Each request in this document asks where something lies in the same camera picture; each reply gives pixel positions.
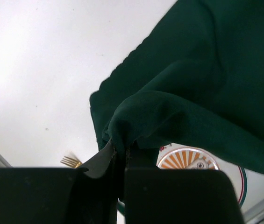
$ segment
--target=black plastic part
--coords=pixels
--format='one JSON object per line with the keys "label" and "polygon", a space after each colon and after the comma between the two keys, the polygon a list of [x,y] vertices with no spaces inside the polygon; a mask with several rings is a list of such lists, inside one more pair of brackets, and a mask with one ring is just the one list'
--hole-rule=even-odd
{"label": "black plastic part", "polygon": [[126,224],[244,224],[223,172],[158,169],[137,145],[127,155]]}
{"label": "black plastic part", "polygon": [[116,224],[116,157],[108,145],[78,169],[0,168],[0,224]]}

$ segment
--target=gold fork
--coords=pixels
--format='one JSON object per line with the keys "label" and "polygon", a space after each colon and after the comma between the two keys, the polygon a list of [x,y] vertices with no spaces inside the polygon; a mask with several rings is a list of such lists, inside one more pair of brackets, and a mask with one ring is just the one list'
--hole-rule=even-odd
{"label": "gold fork", "polygon": [[60,162],[71,168],[78,168],[82,165],[82,162],[75,155],[65,156]]}

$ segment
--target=circular plate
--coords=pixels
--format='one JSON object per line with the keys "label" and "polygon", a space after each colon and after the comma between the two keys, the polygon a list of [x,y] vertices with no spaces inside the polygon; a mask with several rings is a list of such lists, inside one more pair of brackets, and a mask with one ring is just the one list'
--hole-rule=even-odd
{"label": "circular plate", "polygon": [[157,166],[163,169],[214,169],[223,171],[231,180],[240,206],[247,192],[245,170],[194,147],[170,144],[160,148]]}

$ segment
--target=white surface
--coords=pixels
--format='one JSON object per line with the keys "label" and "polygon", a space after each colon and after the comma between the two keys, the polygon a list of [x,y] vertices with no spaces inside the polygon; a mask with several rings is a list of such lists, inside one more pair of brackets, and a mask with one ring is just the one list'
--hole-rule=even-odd
{"label": "white surface", "polygon": [[[0,0],[2,156],[13,166],[61,166],[69,151],[82,161],[95,154],[90,94],[174,2]],[[264,197],[264,178],[248,179],[247,207]]]}

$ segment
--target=green cloth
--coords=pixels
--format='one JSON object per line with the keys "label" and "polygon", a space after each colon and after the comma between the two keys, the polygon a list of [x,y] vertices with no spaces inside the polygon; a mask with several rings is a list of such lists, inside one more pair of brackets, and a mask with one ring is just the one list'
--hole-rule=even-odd
{"label": "green cloth", "polygon": [[99,149],[200,147],[264,174],[264,0],[179,0],[90,97]]}

